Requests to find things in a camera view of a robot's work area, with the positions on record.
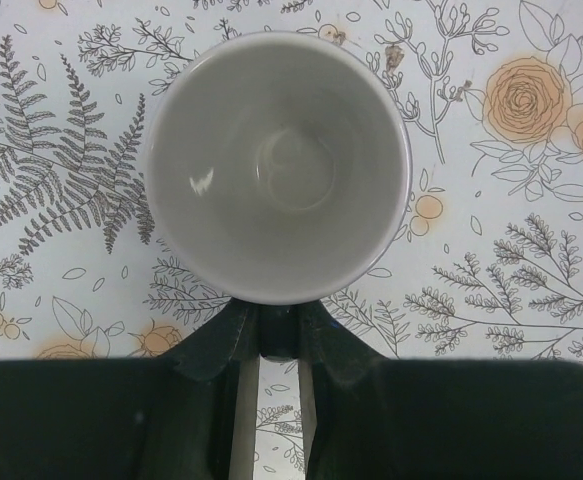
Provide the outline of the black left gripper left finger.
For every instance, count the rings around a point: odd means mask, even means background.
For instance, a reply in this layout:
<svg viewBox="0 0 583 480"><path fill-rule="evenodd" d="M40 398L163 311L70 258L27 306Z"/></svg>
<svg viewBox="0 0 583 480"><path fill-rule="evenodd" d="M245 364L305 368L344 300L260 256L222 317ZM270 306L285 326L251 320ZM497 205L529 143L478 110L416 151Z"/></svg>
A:
<svg viewBox="0 0 583 480"><path fill-rule="evenodd" d="M0 360L0 479L247 479L251 307L166 353Z"/></svg>

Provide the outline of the grey white mug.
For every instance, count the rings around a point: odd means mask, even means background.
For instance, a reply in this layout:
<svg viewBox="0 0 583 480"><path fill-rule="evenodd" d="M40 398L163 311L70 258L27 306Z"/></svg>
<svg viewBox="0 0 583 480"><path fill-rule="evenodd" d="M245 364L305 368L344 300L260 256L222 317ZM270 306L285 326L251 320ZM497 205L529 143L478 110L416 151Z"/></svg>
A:
<svg viewBox="0 0 583 480"><path fill-rule="evenodd" d="M150 212L185 268L262 312L289 359L297 308L366 274L405 216L405 124L355 55L295 32L218 44L160 100L143 152Z"/></svg>

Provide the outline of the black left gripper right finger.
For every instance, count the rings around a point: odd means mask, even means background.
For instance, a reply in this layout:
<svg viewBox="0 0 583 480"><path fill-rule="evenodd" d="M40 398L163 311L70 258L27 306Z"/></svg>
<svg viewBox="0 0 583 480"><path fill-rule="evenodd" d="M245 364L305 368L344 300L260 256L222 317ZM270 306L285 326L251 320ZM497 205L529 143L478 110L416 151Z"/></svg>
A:
<svg viewBox="0 0 583 480"><path fill-rule="evenodd" d="M298 308L310 479L583 479L583 365L392 360Z"/></svg>

